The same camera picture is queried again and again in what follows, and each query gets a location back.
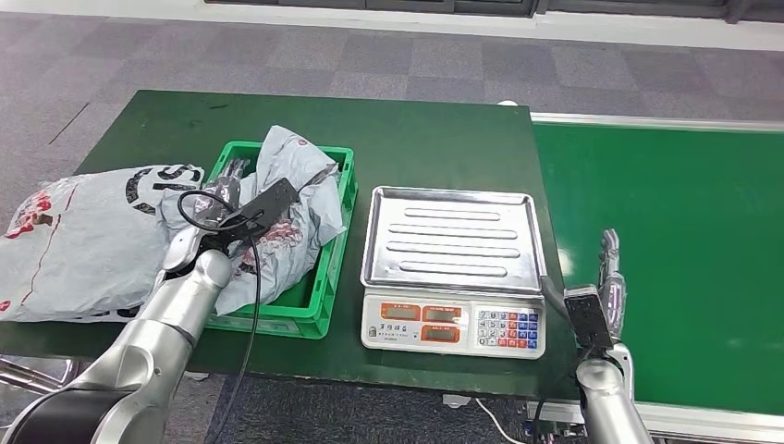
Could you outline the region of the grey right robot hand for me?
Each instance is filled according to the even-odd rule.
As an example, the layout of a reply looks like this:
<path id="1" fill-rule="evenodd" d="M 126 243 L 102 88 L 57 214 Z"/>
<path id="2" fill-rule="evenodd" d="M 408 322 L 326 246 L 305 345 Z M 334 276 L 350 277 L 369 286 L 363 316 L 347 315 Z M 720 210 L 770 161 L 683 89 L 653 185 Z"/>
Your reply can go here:
<path id="1" fill-rule="evenodd" d="M 601 246 L 595 285 L 560 290 L 550 277 L 541 277 L 540 283 L 546 301 L 569 324 L 581 347 L 608 350 L 620 342 L 627 285 L 620 272 L 619 236 L 613 228 L 603 231 Z"/>

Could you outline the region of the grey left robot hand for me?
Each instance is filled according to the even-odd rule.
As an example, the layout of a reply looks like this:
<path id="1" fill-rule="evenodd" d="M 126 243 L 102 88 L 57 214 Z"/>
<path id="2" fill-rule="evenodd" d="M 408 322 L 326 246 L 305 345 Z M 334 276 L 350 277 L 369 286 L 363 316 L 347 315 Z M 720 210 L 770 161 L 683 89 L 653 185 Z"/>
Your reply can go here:
<path id="1" fill-rule="evenodd" d="M 250 164 L 247 158 L 230 159 L 216 178 L 207 183 L 195 198 L 193 218 L 207 227 L 217 227 L 239 209 L 241 180 L 245 168 Z"/>

